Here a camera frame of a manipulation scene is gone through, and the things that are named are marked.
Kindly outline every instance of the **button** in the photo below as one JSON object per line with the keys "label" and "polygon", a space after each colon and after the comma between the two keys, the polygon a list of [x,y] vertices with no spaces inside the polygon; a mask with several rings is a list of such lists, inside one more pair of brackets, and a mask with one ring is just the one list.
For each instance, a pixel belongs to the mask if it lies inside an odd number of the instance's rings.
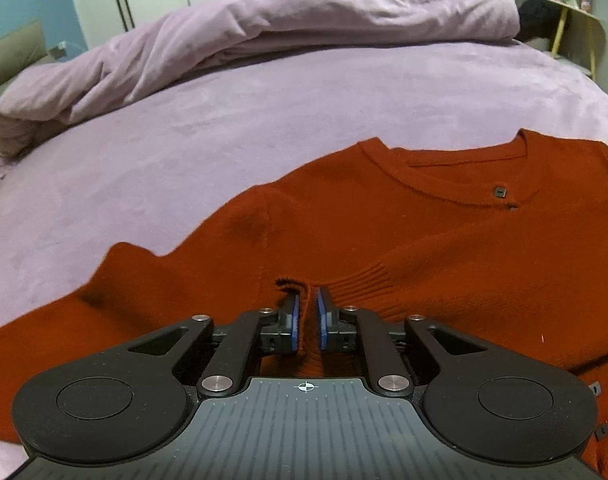
{"label": "button", "polygon": [[506,198],[506,188],[502,187],[502,186],[497,186],[494,190],[493,190],[493,194],[497,197],[497,198]]}

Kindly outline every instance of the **gray ribbed plate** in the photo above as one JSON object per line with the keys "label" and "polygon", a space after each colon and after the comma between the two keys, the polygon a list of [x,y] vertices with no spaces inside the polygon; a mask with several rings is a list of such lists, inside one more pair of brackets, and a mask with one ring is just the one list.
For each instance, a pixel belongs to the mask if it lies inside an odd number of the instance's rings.
{"label": "gray ribbed plate", "polygon": [[441,443],[406,400],[357,379],[255,378],[206,400],[159,450],[111,466],[36,458],[17,480],[595,480],[575,458],[539,467],[477,462]]}

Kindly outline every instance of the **red sweater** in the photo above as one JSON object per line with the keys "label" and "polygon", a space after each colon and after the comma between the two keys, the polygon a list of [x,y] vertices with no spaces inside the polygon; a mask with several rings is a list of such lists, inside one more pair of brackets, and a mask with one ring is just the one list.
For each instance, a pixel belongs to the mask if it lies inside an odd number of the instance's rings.
{"label": "red sweater", "polygon": [[[302,350],[271,371],[328,373],[316,285],[599,380],[608,421],[608,147],[528,131],[463,152],[370,139],[247,190],[166,256],[118,244],[87,285],[0,329],[0,439],[16,441],[10,403],[32,375],[194,314],[231,322],[284,288],[305,297]],[[608,477],[608,437],[585,458]]]}

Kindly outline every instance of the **crosshair symbol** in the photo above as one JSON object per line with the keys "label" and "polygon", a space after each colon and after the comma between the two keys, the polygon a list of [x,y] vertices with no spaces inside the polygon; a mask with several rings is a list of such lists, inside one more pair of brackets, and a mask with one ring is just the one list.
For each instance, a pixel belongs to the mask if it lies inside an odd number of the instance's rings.
{"label": "crosshair symbol", "polygon": [[297,386],[295,386],[295,388],[298,388],[298,389],[302,390],[303,392],[309,392],[313,388],[319,388],[319,386],[315,386],[314,384],[311,384],[307,381],[306,383],[298,384]]}

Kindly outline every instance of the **neckline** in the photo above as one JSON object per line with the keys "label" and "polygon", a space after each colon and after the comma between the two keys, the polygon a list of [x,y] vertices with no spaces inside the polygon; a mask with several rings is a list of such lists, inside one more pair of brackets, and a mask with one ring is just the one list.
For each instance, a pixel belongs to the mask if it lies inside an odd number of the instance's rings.
{"label": "neckline", "polygon": [[[389,148],[378,137],[359,143],[364,153],[385,173],[406,186],[451,202],[484,206],[519,206],[540,188],[542,180],[542,154],[540,134],[520,130],[510,142],[459,151],[428,151]],[[508,180],[458,184],[443,180],[415,169],[417,166],[436,166],[507,160],[526,156],[524,168]],[[500,198],[495,189],[504,188],[506,196]]]}

